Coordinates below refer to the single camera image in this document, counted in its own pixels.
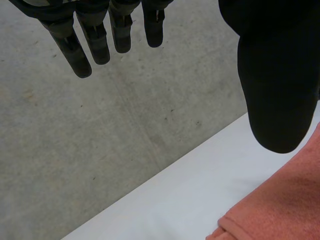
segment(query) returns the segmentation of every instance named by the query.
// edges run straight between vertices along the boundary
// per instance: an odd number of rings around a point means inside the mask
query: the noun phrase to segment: concrete floor
[[[176,0],[164,43],[77,78],[41,24],[0,2],[0,239],[58,240],[246,111],[217,1]],[[110,33],[109,17],[105,25]]]

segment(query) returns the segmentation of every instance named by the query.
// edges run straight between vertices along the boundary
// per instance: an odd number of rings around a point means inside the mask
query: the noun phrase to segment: white mat
[[[217,220],[306,144],[276,154],[255,140],[248,115],[67,235],[63,240],[204,240]]]

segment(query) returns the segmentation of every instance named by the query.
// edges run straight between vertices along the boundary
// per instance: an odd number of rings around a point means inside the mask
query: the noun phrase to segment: orange cloth
[[[297,155],[218,226],[206,240],[320,240],[320,123]]]

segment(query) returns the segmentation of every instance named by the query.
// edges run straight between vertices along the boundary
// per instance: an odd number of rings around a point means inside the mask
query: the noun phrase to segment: black glove
[[[277,153],[306,135],[319,96],[319,0],[219,0],[240,35],[238,73],[254,136]]]
[[[148,44],[155,48],[163,41],[164,9],[173,0],[142,0],[144,27]],[[80,78],[92,70],[75,34],[74,12],[81,25],[95,63],[110,60],[107,32],[103,20],[109,11],[114,46],[117,52],[131,48],[131,13],[141,0],[10,0],[27,16],[38,19],[50,32],[74,73]]]

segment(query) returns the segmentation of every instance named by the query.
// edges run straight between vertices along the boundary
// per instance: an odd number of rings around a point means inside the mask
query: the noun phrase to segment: glove finger
[[[90,76],[92,69],[74,31],[74,18],[40,22],[50,32],[74,73],[79,78]]]
[[[163,42],[165,8],[172,1],[173,0],[142,0],[145,36],[148,45],[152,48],[159,47]]]
[[[76,16],[92,57],[99,65],[104,65],[110,60],[107,32],[103,23],[108,6],[109,1],[105,0],[76,3]]]
[[[114,47],[118,53],[127,53],[131,49],[131,13],[141,0],[111,0],[109,16]]]
[[[293,151],[307,133],[319,96],[320,7],[269,35],[241,36],[238,73],[254,136],[265,148]]]

